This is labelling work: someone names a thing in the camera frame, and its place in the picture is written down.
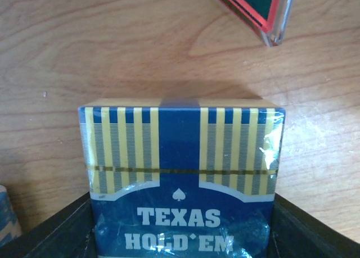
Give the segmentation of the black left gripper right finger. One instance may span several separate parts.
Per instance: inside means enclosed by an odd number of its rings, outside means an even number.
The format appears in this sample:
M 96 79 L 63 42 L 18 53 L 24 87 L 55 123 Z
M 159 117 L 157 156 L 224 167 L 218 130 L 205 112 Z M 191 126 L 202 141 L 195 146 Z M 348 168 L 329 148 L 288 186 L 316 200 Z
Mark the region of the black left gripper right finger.
M 359 257 L 359 243 L 275 195 L 270 257 Z

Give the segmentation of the red green triangular button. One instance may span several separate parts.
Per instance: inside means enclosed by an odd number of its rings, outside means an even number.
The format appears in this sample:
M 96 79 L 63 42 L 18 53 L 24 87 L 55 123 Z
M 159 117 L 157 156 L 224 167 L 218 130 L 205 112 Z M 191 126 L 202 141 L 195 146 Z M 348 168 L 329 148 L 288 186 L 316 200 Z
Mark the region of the red green triangular button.
M 219 0 L 239 17 L 268 47 L 285 36 L 294 0 Z

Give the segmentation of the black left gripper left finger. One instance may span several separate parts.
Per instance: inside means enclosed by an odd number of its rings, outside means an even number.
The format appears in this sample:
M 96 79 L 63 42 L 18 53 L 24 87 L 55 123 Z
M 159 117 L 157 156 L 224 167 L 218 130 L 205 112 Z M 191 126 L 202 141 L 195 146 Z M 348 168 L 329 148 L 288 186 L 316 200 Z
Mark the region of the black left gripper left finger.
M 97 257 L 89 193 L 1 247 L 1 257 Z

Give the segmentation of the blue Texas Hold'em card deck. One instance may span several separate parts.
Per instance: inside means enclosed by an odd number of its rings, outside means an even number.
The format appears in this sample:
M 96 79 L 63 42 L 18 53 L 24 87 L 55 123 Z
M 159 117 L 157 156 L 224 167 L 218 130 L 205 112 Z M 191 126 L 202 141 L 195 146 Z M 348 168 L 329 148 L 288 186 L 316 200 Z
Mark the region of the blue Texas Hold'em card deck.
M 78 115 L 98 257 L 266 257 L 283 108 L 103 99 Z

